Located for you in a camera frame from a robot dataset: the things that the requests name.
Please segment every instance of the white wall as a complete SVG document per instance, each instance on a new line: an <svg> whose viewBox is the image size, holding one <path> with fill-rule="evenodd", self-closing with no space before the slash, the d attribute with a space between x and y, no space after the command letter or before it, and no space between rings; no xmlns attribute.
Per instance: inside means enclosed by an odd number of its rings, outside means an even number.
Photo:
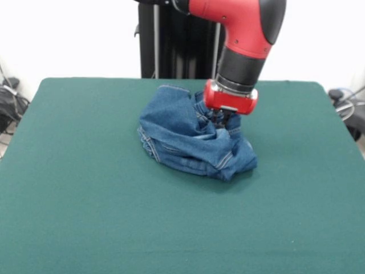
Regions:
<svg viewBox="0 0 365 274"><path fill-rule="evenodd" d="M0 1L0 61L9 76L21 79L29 98L50 76L140 76L133 0ZM365 67L363 1L287 1L284 26L261 79L350 87Z"/></svg>

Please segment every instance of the denim fabric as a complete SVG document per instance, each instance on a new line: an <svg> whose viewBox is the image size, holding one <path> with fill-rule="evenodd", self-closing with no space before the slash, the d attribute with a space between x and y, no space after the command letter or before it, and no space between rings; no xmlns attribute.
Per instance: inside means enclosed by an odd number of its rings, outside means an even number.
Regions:
<svg viewBox="0 0 365 274"><path fill-rule="evenodd" d="M226 128L216 129L213 111L202 97L202 92L190 95L183 88L159 87L140 117L138 132L146 152L166 166L221 180L256 168L241 117L234 114Z"/></svg>

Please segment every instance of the green table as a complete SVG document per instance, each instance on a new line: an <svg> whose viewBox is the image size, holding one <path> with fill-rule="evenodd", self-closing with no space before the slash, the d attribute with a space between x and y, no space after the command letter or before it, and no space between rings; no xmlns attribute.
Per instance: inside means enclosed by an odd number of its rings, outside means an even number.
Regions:
<svg viewBox="0 0 365 274"><path fill-rule="evenodd" d="M365 273L365 170L321 86L261 82L227 184L149 158L158 85L46 79L0 164L0 273Z"/></svg>

